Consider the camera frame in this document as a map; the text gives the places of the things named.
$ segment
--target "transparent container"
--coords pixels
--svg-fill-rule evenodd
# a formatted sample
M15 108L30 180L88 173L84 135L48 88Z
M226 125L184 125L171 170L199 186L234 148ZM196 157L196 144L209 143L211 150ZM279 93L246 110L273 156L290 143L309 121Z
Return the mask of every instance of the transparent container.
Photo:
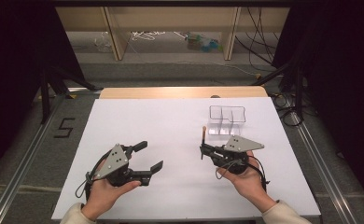
M211 105L209 107L208 134L239 135L245 124L243 106Z

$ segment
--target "floor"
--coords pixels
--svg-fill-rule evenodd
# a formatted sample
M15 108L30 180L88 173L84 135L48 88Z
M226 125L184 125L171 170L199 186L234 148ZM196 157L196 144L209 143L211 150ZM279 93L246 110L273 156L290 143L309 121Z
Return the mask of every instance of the floor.
M214 33L197 33L215 40ZM71 45L81 65L85 78L91 84L101 87L140 86L233 86L250 85L258 76L266 76L274 70L263 59L272 56L267 49L274 50L279 34L265 34L266 45L254 34L238 34L238 40L254 50L260 57L236 41L230 61L224 61L220 50L203 52L189 49L184 33L167 32L143 34L130 40L122 61L116 62L106 46L99 49L101 33L68 33ZM269 95L280 93L278 83L282 77L275 77L264 85ZM70 88L79 88L76 83L67 82ZM76 148L98 93L79 91L73 97L52 97L50 122L40 124L40 94L33 100L32 110L27 115L13 146L0 161L0 201L19 179L15 192L8 194L12 200L4 206L0 215L2 223L56 223L51 220L63 182L68 174ZM283 108L292 104L293 94L286 92L274 97L274 106ZM305 93L305 105L310 105L309 92ZM313 223L364 223L364 190L357 182L348 164L336 154L334 145L320 116L312 106L303 111L304 122L296 127L293 113L282 119L292 148L301 165L307 182L317 199L322 217L308 217ZM64 122L68 131L60 130ZM21 161L27 161L20 178L16 171Z

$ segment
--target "sleeve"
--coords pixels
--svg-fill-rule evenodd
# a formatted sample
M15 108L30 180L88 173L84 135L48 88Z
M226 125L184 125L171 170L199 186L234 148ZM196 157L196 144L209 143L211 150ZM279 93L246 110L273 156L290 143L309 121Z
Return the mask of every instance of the sleeve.
M86 218L81 212L81 203L75 203L63 216L61 224L95 224L95 221L91 221Z
M308 220L300 217L289 205L283 201L270 208L268 211L262 214L264 222L266 224L306 224L310 223Z

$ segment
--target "hand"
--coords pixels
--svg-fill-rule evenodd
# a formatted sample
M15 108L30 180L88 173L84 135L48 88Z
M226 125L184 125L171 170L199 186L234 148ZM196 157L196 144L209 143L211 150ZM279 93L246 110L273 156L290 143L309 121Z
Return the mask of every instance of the hand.
M254 156L252 151L247 151L246 154L250 157ZM249 160L249 163L259 168L259 164L256 160L251 159ZM248 167L239 175L232 174L224 168L218 168L217 172L230 180L238 193L252 202L261 213L266 212L276 205L276 201L263 189L260 175L254 169Z
M103 166L105 161L99 165L99 169ZM132 181L124 184L121 187L113 187L107 179L95 180L92 183L90 198L86 205L82 208L82 214L94 221L102 213L112 208L116 200L123 194L140 186L140 181Z

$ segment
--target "white tabletop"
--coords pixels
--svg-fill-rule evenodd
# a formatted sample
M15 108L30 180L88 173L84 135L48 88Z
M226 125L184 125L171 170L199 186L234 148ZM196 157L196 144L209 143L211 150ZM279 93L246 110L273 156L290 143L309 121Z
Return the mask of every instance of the white tabletop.
M78 199L75 190L85 174L116 143L133 146L129 167L145 171L159 161L162 169L148 187L139 187L118 199L100 219L118 221L236 220L260 217L260 211L242 198L229 180L216 178L209 157L201 160L202 127L210 105L244 106L246 123L241 136L262 143L255 150L264 166L268 193L287 201L301 216L320 212L295 154L287 140L271 98L118 99L96 100L52 219L61 219ZM221 146L229 136L207 135L206 143Z

